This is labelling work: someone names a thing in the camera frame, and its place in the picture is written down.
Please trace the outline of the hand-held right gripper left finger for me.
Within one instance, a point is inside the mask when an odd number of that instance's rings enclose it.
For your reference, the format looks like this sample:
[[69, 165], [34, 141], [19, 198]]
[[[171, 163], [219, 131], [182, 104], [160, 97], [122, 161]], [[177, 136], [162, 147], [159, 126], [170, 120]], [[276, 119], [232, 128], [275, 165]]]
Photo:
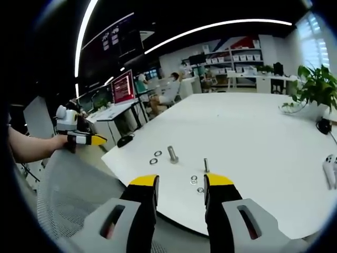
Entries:
[[79, 247], [84, 252], [151, 252], [158, 187], [156, 174], [132, 180], [119, 198], [85, 218]]

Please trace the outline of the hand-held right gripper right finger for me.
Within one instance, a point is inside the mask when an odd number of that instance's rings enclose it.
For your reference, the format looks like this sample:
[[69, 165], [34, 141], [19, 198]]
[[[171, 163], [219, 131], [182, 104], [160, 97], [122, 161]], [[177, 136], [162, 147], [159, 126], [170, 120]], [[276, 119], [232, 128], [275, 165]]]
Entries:
[[234, 183], [204, 175], [205, 222], [211, 252], [306, 252], [303, 239], [290, 239], [277, 220], [252, 199], [243, 199]]

